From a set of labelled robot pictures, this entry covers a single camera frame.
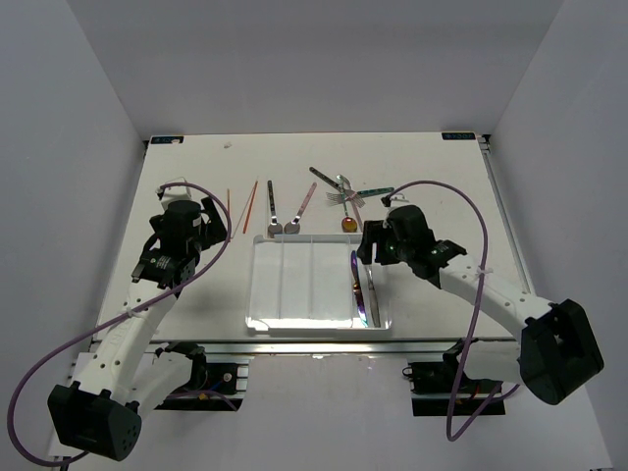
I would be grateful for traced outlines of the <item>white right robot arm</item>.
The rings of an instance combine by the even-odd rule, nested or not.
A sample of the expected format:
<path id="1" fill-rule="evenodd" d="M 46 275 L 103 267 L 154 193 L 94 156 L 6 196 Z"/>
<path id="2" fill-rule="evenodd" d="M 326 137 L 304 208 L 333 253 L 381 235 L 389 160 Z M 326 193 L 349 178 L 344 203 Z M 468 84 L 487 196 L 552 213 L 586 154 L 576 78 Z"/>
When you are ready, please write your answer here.
<path id="1" fill-rule="evenodd" d="M 386 219 L 367 221 L 357 256 L 365 265 L 406 264 L 419 279 L 453 294 L 506 329 L 511 342 L 462 340 L 443 355 L 443 377 L 463 392 L 480 380 L 525 386 L 542 402 L 557 405 L 604 367 L 584 308 L 525 293 L 480 268 L 466 249 L 437 239 L 415 205 L 393 208 Z"/>

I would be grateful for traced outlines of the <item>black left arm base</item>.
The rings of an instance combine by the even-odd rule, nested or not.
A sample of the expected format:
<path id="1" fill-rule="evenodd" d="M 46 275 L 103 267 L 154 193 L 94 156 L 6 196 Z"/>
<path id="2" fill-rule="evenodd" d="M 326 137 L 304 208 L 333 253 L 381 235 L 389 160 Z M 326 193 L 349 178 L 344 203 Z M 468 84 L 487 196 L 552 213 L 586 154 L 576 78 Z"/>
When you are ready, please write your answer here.
<path id="1" fill-rule="evenodd" d="M 240 409 L 247 389 L 247 360 L 213 359 L 200 344 L 189 341 L 158 347 L 154 360 L 163 353 L 185 357 L 191 364 L 191 378 L 173 390 L 157 410 L 236 412 Z"/>

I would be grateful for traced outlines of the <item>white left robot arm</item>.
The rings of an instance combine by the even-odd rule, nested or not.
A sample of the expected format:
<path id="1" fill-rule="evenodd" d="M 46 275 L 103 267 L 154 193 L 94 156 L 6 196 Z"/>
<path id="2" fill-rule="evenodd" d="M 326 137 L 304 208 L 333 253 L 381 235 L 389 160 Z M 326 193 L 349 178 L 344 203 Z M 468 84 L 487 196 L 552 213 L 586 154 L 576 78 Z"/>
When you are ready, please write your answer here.
<path id="1" fill-rule="evenodd" d="M 47 405 L 61 444 L 115 461 L 126 459 L 142 420 L 177 390 L 201 390 L 208 379 L 205 350 L 175 341 L 139 372 L 146 347 L 190 280 L 203 251 L 224 242 L 227 229 L 214 201 L 170 200 L 149 221 L 153 229 L 131 273 L 126 318 L 104 340 L 68 387 Z"/>

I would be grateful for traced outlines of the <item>rainbow iridescent knife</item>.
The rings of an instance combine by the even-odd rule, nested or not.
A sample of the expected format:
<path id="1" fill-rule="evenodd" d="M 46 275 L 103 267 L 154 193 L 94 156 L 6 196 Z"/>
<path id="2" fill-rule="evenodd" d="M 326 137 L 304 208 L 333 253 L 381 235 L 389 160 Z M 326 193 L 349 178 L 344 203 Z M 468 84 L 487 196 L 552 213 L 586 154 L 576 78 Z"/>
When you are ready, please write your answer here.
<path id="1" fill-rule="evenodd" d="M 350 253 L 350 270 L 353 278 L 352 292 L 354 295 L 358 317 L 363 327 L 368 326 L 368 317 L 366 313 L 366 305 L 362 293 L 361 283 L 359 279 L 358 259 L 355 250 Z"/>

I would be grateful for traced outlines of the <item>ornate silver knife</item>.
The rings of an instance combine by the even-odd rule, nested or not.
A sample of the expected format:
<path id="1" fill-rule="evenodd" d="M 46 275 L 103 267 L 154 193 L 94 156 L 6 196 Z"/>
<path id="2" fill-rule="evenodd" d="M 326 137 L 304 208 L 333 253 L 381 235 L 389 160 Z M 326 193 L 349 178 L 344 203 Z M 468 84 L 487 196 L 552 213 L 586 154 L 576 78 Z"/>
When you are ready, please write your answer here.
<path id="1" fill-rule="evenodd" d="M 369 307 L 370 307 L 371 317 L 372 317 L 372 321 L 373 321 L 373 326 L 375 328 L 380 328 L 382 326 L 382 324 L 381 324 L 378 296 L 377 296 L 377 293 L 376 293 L 376 290 L 375 290 L 375 285 L 374 285 L 372 266 L 371 265 L 366 265 L 365 266 L 365 271 L 366 271 L 366 275 L 367 275 L 367 288 L 368 288 L 368 294 L 369 294 Z"/>

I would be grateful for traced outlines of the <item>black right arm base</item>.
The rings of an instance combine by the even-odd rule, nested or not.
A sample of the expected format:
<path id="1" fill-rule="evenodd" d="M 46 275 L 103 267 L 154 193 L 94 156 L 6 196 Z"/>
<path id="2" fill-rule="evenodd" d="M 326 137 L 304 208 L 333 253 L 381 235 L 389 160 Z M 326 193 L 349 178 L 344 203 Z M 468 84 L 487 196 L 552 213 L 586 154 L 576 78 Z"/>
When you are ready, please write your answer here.
<path id="1" fill-rule="evenodd" d="M 446 350 L 438 361 L 414 361 L 402 369 L 409 381 L 414 417 L 446 417 L 463 341 Z M 471 380 L 462 375 L 453 407 L 454 417 L 469 417 L 497 385 L 492 380 Z"/>

